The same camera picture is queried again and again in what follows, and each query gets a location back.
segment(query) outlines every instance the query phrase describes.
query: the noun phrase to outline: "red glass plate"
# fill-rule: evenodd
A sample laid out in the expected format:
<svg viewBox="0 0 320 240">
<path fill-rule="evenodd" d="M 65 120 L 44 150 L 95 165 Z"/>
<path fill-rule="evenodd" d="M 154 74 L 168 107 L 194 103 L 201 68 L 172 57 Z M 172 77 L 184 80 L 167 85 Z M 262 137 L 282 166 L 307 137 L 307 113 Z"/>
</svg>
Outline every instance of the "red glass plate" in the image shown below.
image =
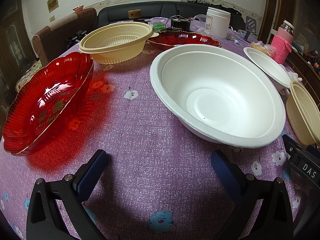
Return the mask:
<svg viewBox="0 0 320 240">
<path fill-rule="evenodd" d="M 30 155 L 59 136 L 79 111 L 92 73 L 90 55 L 79 52 L 59 57 L 37 71 L 9 108 L 4 150 Z"/>
<path fill-rule="evenodd" d="M 208 44 L 221 47 L 219 41 L 216 41 L 209 36 L 204 36 L 199 33 L 187 33 L 184 31 L 163 31 L 159 33 L 159 36 L 149 38 L 147 41 L 162 50 L 171 49 L 174 48 L 174 45 L 183 44 Z"/>
</svg>

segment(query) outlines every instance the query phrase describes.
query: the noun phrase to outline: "blue foam pad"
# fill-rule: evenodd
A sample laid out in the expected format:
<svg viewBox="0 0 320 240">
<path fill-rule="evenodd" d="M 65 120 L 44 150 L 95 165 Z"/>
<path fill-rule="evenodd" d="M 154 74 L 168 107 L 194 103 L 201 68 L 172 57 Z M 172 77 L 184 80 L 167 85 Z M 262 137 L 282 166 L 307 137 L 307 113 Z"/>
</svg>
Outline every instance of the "blue foam pad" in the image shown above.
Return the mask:
<svg viewBox="0 0 320 240">
<path fill-rule="evenodd" d="M 215 151 L 211 154 L 212 168 L 216 172 L 229 197 L 239 203 L 242 199 L 242 188 L 226 162 L 229 162 L 229 160 L 224 156 L 222 151 Z"/>
<path fill-rule="evenodd" d="M 81 181 L 78 182 L 76 187 L 76 191 L 78 193 L 78 201 L 87 201 L 90 197 L 102 172 L 108 164 L 107 156 L 107 153 L 101 150 L 87 172 L 83 175 Z"/>
</svg>

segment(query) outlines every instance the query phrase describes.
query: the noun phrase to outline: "framed picture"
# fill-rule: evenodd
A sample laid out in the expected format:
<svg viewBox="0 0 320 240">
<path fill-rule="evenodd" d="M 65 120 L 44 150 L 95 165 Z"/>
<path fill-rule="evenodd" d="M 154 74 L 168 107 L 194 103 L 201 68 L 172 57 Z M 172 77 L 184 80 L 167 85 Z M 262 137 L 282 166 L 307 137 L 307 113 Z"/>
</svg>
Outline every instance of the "framed picture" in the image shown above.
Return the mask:
<svg viewBox="0 0 320 240">
<path fill-rule="evenodd" d="M 58 0 L 49 0 L 47 1 L 47 4 L 49 12 L 52 12 L 55 8 L 59 7 Z"/>
</svg>

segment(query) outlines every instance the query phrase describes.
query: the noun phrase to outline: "gold rim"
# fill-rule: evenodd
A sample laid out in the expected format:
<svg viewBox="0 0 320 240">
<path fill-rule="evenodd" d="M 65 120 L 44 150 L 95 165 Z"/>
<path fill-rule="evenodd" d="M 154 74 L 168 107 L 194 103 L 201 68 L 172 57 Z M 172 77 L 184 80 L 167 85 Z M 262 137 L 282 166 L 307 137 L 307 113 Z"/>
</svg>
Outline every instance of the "gold rim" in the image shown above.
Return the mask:
<svg viewBox="0 0 320 240">
<path fill-rule="evenodd" d="M 72 97 L 70 98 L 70 100 L 66 103 L 66 105 L 62 108 L 62 110 L 61 110 L 60 113 L 57 115 L 57 117 L 56 117 L 55 119 L 53 119 L 53 121 L 48 125 L 48 127 L 45 128 L 45 129 L 43 130 L 43 132 L 42 132 L 36 139 L 33 140 L 32 143 L 30 143 L 27 147 L 25 147 L 23 150 L 21 150 L 21 151 L 18 152 L 18 153 L 14 153 L 14 154 L 13 154 L 13 153 L 8 152 L 8 151 L 6 151 L 6 150 L 4 149 L 5 152 L 10 153 L 10 154 L 13 155 L 13 156 L 17 156 L 17 155 L 19 155 L 20 153 L 24 152 L 26 149 L 28 149 L 31 145 L 33 145 L 33 144 L 35 143 L 35 141 L 38 140 L 39 137 L 53 124 L 53 122 L 54 122 L 55 120 L 57 120 L 57 118 L 58 118 L 59 115 L 62 113 L 62 111 L 63 111 L 64 109 L 66 109 L 67 105 L 71 102 L 71 100 L 73 99 L 73 97 L 78 93 L 78 91 L 80 90 L 80 88 L 82 88 L 83 84 L 84 84 L 85 81 L 87 80 L 87 78 L 88 78 L 91 70 L 93 69 L 93 67 L 94 67 L 94 60 L 92 59 L 91 68 L 90 68 L 90 70 L 88 71 L 88 74 L 87 74 L 87 76 L 85 77 L 85 79 L 84 79 L 84 81 L 82 82 L 82 84 L 80 85 L 80 87 L 79 87 L 79 88 L 77 89 L 77 91 L 73 94 L 73 96 L 72 96 Z M 13 105 L 13 103 L 17 100 L 18 95 L 16 96 L 16 99 L 12 102 L 12 104 L 10 105 L 9 110 L 10 110 L 11 106 Z M 7 119 L 8 119 L 9 110 L 8 110 L 8 112 L 7 112 L 6 122 L 7 122 Z"/>
<path fill-rule="evenodd" d="M 164 32 L 175 33 L 175 31 L 163 31 L 163 32 L 160 32 L 160 33 L 164 33 Z M 195 32 L 189 32 L 189 33 L 199 34 L 199 35 L 201 35 L 202 37 L 208 37 L 208 38 L 212 39 L 213 41 L 218 42 L 219 46 L 214 46 L 214 47 L 218 47 L 218 48 L 221 48 L 221 47 L 222 47 L 220 41 L 217 41 L 217 40 L 215 40 L 214 38 L 212 38 L 212 37 L 210 37 L 210 36 L 202 35 L 202 34 L 200 34 L 200 33 L 195 33 Z M 151 42 L 151 43 L 153 43 L 153 44 L 157 44 L 157 45 L 164 45 L 164 46 L 168 46 L 168 47 L 171 47 L 171 48 L 174 48 L 174 47 L 175 47 L 175 46 L 169 45 L 169 44 L 154 42 L 154 41 L 151 41 L 151 40 L 149 40 L 149 39 L 147 39 L 147 41 L 148 41 L 148 42 Z"/>
</svg>

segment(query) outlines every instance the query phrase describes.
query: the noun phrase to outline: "table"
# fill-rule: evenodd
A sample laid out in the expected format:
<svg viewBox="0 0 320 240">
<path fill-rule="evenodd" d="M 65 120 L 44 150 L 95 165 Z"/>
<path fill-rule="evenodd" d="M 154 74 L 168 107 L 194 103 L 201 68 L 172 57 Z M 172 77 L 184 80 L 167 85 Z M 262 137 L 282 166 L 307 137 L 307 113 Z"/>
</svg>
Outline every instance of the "table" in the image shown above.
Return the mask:
<svg viewBox="0 0 320 240">
<path fill-rule="evenodd" d="M 243 48 L 249 43 L 217 40 L 246 57 Z M 62 56 L 72 51 L 78 51 L 78 45 Z M 97 149 L 110 154 L 112 163 L 83 206 L 107 239 L 159 239 L 159 234 L 162 239 L 212 239 L 235 207 L 210 165 L 210 154 L 217 149 L 245 174 L 263 180 L 282 177 L 293 217 L 306 204 L 309 188 L 286 167 L 281 137 L 260 149 L 241 149 L 207 142 L 180 123 L 150 83 L 150 65 L 159 53 L 145 44 L 142 53 L 129 61 L 95 62 L 84 109 L 38 153 L 11 156 L 1 140 L 0 208 L 22 239 L 36 179 L 53 181 L 74 174 Z M 281 92 L 284 102 L 287 96 Z M 298 141 L 288 120 L 284 132 Z M 261 202 L 257 203 L 242 236 L 258 215 Z M 78 237 L 61 201 L 58 206 L 70 233 Z"/>
</svg>

